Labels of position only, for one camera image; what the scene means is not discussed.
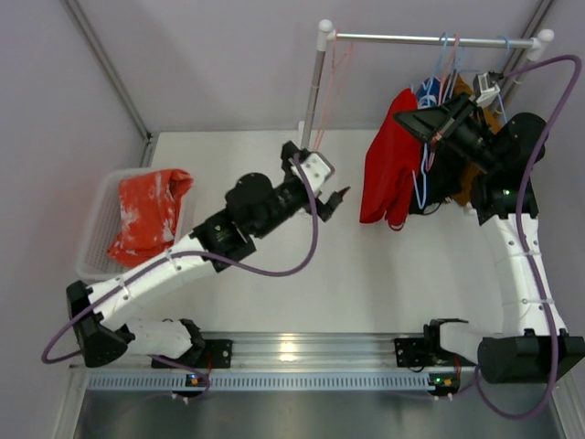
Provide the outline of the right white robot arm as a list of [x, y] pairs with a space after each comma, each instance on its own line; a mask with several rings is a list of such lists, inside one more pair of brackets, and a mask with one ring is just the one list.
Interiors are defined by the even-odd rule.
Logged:
[[523, 179], [545, 120], [521, 112], [493, 133], [466, 93], [394, 119], [433, 150], [454, 152], [481, 170], [471, 204], [493, 254], [503, 324], [489, 333], [465, 320], [440, 320], [438, 349], [471, 361], [491, 384], [562, 378], [584, 358], [584, 338], [569, 333], [554, 304], [538, 244], [537, 201]]

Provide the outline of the red trousers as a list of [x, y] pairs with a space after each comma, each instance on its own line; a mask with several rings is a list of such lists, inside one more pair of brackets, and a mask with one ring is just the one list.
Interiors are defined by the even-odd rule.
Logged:
[[413, 92], [401, 91], [390, 104], [367, 150], [359, 214], [362, 224], [384, 220], [393, 230], [404, 226], [410, 213], [414, 180], [419, 173], [421, 144], [394, 116], [417, 108]]

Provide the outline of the blue patterned trousers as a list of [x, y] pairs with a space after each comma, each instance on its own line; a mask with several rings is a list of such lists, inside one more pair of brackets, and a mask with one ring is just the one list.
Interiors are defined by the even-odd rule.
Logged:
[[417, 108], [426, 109], [441, 104], [441, 80], [437, 77], [426, 79], [414, 93]]

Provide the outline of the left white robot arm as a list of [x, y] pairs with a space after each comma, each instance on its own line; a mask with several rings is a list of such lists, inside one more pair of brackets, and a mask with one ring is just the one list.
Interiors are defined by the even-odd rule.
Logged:
[[260, 173], [239, 178], [225, 195], [226, 206], [192, 229], [178, 243], [127, 273], [95, 284], [77, 281], [66, 290], [71, 328], [88, 368], [100, 368], [127, 355], [151, 358], [159, 368], [194, 368], [206, 341], [190, 319], [141, 320], [136, 314], [154, 300], [184, 284], [230, 267], [267, 277], [286, 277], [297, 267], [272, 273], [244, 263], [255, 240], [266, 237], [298, 211], [312, 217], [311, 248], [316, 250], [319, 222], [326, 222], [343, 202], [347, 190], [319, 199], [334, 167], [318, 152], [283, 145], [284, 179], [274, 186]]

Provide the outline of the orange white patterned trousers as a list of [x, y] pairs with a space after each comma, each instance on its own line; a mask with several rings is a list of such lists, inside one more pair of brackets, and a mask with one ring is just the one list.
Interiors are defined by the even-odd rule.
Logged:
[[110, 259], [133, 268], [171, 247], [183, 198], [193, 184], [179, 168], [123, 179], [118, 186], [121, 230], [107, 251]]

